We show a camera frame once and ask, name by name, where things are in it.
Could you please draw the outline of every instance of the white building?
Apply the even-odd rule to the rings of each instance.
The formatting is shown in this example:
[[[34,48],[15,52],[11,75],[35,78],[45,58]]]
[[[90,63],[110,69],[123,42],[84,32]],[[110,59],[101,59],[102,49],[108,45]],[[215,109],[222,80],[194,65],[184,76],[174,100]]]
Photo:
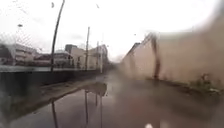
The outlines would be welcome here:
[[[5,44],[0,42],[1,64],[16,65],[17,63],[31,62],[38,54],[36,49],[21,44]]]
[[[85,69],[86,50],[78,48],[76,45],[68,44],[65,46],[65,51],[67,51],[74,58],[75,68],[82,70]],[[88,70],[100,68],[101,55],[102,62],[105,63],[107,61],[107,48],[105,45],[88,50]]]

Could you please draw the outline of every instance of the wall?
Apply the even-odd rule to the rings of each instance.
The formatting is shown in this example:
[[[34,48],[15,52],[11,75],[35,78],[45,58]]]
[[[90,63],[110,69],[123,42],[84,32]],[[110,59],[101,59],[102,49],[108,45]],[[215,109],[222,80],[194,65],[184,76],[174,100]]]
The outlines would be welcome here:
[[[215,85],[224,85],[224,11],[199,32],[158,38],[161,61],[159,79],[189,83],[209,74]],[[135,78],[152,77],[155,54],[151,42],[141,43],[121,65],[123,72]]]
[[[0,72],[0,92],[5,92],[9,96],[26,96],[31,87],[89,79],[99,73],[98,70]]]

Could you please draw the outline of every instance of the overcast sky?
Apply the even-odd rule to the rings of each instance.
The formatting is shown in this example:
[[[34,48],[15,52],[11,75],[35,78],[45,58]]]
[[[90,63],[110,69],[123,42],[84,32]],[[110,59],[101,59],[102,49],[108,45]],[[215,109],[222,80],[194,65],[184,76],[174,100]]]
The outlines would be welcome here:
[[[116,60],[150,31],[178,32],[199,27],[211,19],[220,0],[65,1],[56,50],[64,49],[65,44],[85,44],[90,26],[90,45],[95,47],[97,41],[107,44],[110,60]],[[1,0],[0,39],[50,52],[61,2]]]

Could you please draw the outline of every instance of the building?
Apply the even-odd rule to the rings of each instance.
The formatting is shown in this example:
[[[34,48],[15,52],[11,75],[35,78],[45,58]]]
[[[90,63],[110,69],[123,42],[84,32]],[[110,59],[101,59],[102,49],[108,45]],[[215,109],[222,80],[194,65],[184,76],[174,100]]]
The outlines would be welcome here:
[[[78,48],[76,45],[68,44],[65,46],[65,51],[70,53],[70,55],[74,58],[75,68],[85,69],[86,51],[84,49]],[[107,48],[105,45],[98,46],[96,48],[88,50],[88,63],[87,63],[88,70],[94,70],[100,68],[101,55],[103,63],[108,63]]]
[[[67,44],[65,46],[67,51],[74,59],[74,67],[76,69],[85,69],[85,50],[78,48],[76,45]]]
[[[21,44],[4,44],[0,42],[1,64],[27,65],[37,55],[34,48]]]
[[[49,67],[51,66],[51,54],[40,54],[34,58],[35,66]],[[66,51],[58,50],[54,53],[54,67],[57,68],[73,68],[74,59]]]

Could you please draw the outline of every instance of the street lamp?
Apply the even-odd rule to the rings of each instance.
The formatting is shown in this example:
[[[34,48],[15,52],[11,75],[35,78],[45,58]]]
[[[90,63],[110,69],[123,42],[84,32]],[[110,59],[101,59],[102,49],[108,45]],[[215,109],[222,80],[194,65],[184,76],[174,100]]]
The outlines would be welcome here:
[[[17,28],[16,28],[16,34],[15,34],[15,44],[18,42],[17,41],[17,33],[19,33],[19,29],[22,28],[23,25],[22,24],[17,24]],[[16,53],[13,55],[13,62],[12,65],[16,65]]]
[[[103,50],[102,50],[102,45],[100,46],[100,73],[103,73]]]
[[[52,48],[51,48],[51,72],[53,72],[53,68],[54,68],[54,49],[55,49],[55,43],[56,43],[56,38],[57,38],[58,26],[60,23],[61,13],[62,13],[64,4],[65,4],[65,0],[62,1],[61,8],[60,8],[58,18],[57,18],[57,22],[56,22],[56,26],[55,26],[55,30],[54,30],[54,36],[53,36],[53,42],[52,42]]]

